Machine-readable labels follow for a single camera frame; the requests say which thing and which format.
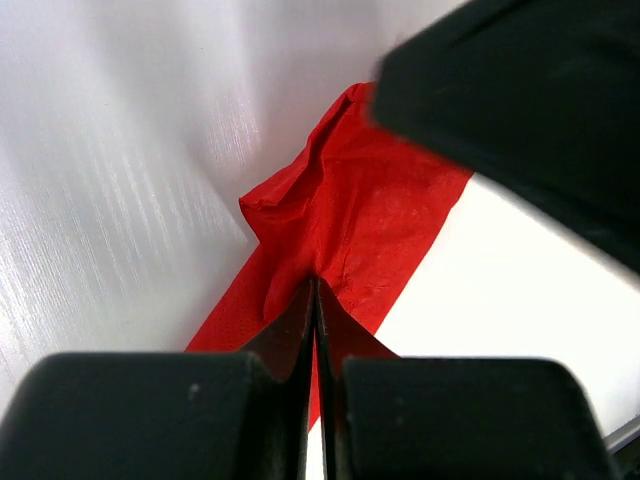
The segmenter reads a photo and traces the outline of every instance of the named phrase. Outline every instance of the white background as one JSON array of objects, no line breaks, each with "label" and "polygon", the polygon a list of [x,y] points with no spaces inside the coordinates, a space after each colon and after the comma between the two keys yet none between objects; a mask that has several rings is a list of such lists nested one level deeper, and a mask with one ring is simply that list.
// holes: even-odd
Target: white background
[{"label": "white background", "polygon": [[[182,350],[256,245],[237,198],[457,3],[0,0],[0,411],[48,353]],[[608,433],[640,412],[637,284],[548,225],[474,180],[379,337],[557,358]]]}]

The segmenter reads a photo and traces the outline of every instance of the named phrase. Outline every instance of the black object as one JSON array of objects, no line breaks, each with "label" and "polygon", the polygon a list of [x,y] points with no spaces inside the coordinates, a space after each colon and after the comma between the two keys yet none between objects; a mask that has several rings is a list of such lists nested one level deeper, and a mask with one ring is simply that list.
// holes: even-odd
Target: black object
[{"label": "black object", "polygon": [[391,52],[376,120],[640,272],[640,2],[475,0]]},{"label": "black object", "polygon": [[322,280],[236,353],[45,360],[0,430],[0,478],[304,478],[313,325],[328,480],[616,478],[561,366],[401,359]]}]

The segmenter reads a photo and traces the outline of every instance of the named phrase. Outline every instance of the red cloth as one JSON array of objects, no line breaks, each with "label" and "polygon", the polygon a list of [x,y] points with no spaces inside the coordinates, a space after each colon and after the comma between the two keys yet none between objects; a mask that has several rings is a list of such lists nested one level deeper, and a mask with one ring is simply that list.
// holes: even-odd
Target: red cloth
[{"label": "red cloth", "polygon": [[[231,351],[287,306],[310,274],[375,333],[431,247],[470,173],[367,120],[350,87],[288,167],[240,199],[260,245],[187,351]],[[319,414],[314,364],[310,425]]]}]

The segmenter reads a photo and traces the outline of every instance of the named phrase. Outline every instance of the red fabric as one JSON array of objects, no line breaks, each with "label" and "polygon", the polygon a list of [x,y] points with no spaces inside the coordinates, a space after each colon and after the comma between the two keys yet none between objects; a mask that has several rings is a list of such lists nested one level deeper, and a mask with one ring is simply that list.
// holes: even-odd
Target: red fabric
[{"label": "red fabric", "polygon": [[[323,277],[372,333],[404,289],[470,173],[367,120],[371,84],[349,88],[295,161],[240,199],[260,245],[187,348],[235,350]],[[318,417],[314,365],[310,425]]]}]

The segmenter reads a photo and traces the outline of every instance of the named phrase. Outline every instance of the folded red cloth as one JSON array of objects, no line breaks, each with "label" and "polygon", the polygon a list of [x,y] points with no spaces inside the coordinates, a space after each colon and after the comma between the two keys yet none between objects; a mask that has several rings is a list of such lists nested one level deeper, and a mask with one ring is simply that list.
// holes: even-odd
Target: folded red cloth
[{"label": "folded red cloth", "polygon": [[[350,87],[295,161],[240,199],[260,245],[187,351],[237,349],[311,274],[376,332],[471,174],[375,127],[373,87]],[[310,425],[319,414],[315,363],[313,376]]]}]

